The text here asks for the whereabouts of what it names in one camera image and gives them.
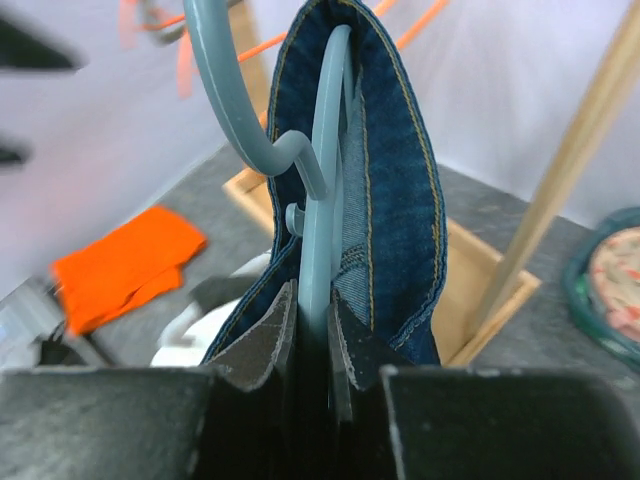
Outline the white pleated skirt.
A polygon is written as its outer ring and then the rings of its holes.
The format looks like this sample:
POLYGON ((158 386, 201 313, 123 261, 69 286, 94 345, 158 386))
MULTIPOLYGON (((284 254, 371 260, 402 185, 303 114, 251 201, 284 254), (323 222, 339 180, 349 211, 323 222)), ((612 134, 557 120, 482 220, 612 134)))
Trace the white pleated skirt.
POLYGON ((228 277, 214 275, 196 285, 185 309, 161 332, 150 366, 198 365, 240 299, 268 266, 270 256, 268 250, 228 277))

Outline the orange hanger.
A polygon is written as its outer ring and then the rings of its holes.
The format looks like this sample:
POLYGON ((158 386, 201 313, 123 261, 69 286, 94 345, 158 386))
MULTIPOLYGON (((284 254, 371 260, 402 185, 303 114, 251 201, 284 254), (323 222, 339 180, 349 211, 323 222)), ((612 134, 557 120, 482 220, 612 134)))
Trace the orange hanger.
MULTIPOLYGON (((382 15, 386 13, 393 5, 395 1, 380 1, 374 8, 374 13, 376 15, 382 15)), ((437 0, 434 1, 433 4, 410 26, 410 28, 404 32, 401 37, 395 42, 396 47, 399 50, 402 50, 406 46, 408 46, 419 33, 421 33, 426 26, 436 18, 436 16, 449 4, 448 0, 437 0)), ((279 45, 284 41, 286 37, 286 33, 282 32, 279 35, 276 35, 270 38, 267 41, 264 41, 257 46, 254 46, 240 54, 237 55, 237 60, 242 63, 246 60, 249 60, 258 54, 279 45)))
POLYGON ((191 41, 185 17, 173 15, 156 1, 121 0, 117 20, 119 38, 125 48, 135 46, 139 33, 148 33, 159 46, 177 44, 176 86, 181 98, 192 94, 193 65, 191 41))

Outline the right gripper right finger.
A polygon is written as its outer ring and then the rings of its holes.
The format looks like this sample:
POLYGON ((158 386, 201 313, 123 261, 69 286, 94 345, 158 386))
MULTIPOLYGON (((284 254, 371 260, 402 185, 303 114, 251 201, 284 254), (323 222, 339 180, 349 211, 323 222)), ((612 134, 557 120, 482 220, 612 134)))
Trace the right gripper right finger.
POLYGON ((635 479, 639 433, 603 380, 415 366, 339 296, 328 320, 336 479, 635 479))

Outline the dark blue denim skirt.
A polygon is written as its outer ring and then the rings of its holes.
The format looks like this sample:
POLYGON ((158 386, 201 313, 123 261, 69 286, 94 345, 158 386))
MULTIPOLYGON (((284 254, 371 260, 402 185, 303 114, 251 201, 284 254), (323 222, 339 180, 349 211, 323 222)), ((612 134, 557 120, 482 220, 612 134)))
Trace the dark blue denim skirt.
POLYGON ((365 3, 303 4, 279 50, 259 132, 270 141, 311 134, 324 51, 341 25, 350 28, 355 89, 341 143, 342 251, 332 286, 391 349, 413 364, 436 365, 431 319, 446 281, 445 202, 400 53, 365 3))

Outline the grey-blue hanger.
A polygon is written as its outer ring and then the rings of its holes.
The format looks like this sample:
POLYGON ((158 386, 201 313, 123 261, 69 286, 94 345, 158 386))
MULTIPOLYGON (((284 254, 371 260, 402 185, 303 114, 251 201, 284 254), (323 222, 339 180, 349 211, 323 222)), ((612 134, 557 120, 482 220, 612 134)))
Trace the grey-blue hanger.
POLYGON ((349 119, 353 98, 351 29, 339 25, 324 50, 312 134, 290 130, 270 141, 251 105, 233 44, 226 8, 220 1, 184 4, 192 49, 209 102, 227 139, 253 170, 274 177, 295 167, 307 200, 288 208, 289 231, 301 238, 298 299, 301 350, 326 350, 331 281, 339 270, 343 181, 339 121, 349 119))

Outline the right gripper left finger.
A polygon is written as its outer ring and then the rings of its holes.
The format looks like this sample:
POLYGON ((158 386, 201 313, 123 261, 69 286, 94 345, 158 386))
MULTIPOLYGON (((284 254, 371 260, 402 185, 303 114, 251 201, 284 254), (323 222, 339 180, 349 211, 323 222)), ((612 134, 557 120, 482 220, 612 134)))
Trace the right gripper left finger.
POLYGON ((211 363, 1 377, 5 479, 288 479, 294 282, 211 363))

